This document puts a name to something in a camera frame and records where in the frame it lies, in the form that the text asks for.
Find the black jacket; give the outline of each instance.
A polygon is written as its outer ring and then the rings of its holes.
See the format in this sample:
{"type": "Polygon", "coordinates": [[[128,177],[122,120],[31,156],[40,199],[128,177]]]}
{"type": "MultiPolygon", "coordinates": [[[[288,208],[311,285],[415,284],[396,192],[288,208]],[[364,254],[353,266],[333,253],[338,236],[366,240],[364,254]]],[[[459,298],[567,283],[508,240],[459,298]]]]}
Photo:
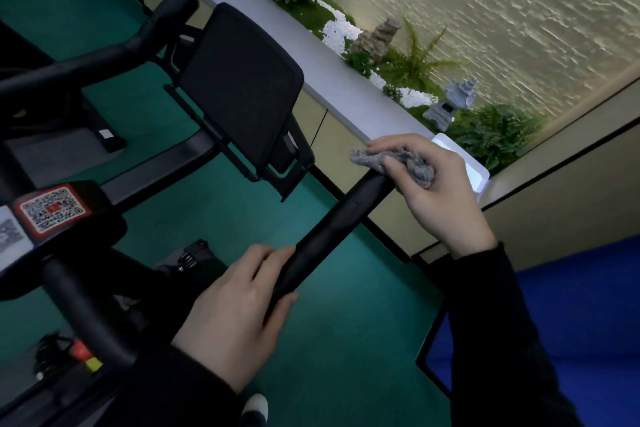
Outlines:
{"type": "MultiPolygon", "coordinates": [[[[444,265],[454,343],[452,425],[581,426],[502,246],[444,265]]],[[[167,347],[140,358],[97,425],[236,426],[240,409],[224,381],[167,347]]]]}

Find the hand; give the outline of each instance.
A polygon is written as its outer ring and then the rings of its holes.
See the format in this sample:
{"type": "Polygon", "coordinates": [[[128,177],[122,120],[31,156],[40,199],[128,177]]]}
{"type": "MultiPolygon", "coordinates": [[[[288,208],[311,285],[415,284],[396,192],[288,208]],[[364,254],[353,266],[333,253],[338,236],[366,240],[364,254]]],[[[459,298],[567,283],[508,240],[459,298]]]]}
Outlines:
{"type": "Polygon", "coordinates": [[[420,154],[436,171],[431,187],[423,189],[404,164],[392,157],[383,161],[422,228],[442,241],[455,259],[495,248],[497,241],[478,207],[464,159],[415,133],[372,140],[368,151],[375,154],[403,147],[420,154]]]}
{"type": "Polygon", "coordinates": [[[193,304],[173,345],[240,393],[276,349],[298,293],[278,301],[263,326],[280,269],[295,251],[251,245],[193,304]]]}

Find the black screen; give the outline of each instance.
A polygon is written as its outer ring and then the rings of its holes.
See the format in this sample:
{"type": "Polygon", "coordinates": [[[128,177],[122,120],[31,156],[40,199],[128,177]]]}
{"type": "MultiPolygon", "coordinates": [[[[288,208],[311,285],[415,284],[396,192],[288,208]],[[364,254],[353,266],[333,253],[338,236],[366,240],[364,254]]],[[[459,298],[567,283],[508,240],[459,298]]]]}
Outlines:
{"type": "Polygon", "coordinates": [[[256,165],[266,164],[302,81],[300,67],[270,36],[219,6],[179,84],[256,165]]]}

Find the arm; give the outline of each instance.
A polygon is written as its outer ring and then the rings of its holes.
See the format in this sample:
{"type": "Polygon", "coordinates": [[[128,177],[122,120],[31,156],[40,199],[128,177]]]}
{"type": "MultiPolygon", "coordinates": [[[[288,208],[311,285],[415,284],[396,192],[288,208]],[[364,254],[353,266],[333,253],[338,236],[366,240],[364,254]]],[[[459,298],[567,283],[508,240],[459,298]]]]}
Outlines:
{"type": "Polygon", "coordinates": [[[369,152],[403,147],[433,165],[431,187],[419,187],[392,158],[385,169],[416,220],[451,252],[443,285],[454,342],[452,424],[580,426],[509,259],[477,205],[464,160],[415,134],[373,140],[369,152]]]}
{"type": "Polygon", "coordinates": [[[249,247],[196,299],[172,345],[140,356],[98,427],[238,425],[237,394],[274,352],[298,296],[280,299],[264,322],[294,250],[249,247]]]}

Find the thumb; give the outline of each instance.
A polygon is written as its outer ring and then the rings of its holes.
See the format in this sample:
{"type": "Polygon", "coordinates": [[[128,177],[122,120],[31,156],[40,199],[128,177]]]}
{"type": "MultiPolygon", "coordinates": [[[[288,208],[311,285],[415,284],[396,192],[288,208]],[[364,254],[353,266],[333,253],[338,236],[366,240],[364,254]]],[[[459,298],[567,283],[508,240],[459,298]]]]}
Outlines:
{"type": "Polygon", "coordinates": [[[270,348],[275,350],[276,343],[278,342],[278,336],[284,326],[291,306],[298,299],[298,293],[292,292],[280,299],[271,312],[271,316],[267,320],[264,328],[262,329],[262,338],[269,345],[270,348]]]}
{"type": "Polygon", "coordinates": [[[422,191],[422,188],[412,179],[406,170],[406,166],[402,162],[397,161],[393,157],[386,156],[382,163],[389,177],[396,182],[397,187],[400,188],[400,191],[404,194],[405,199],[410,199],[422,191]]]}

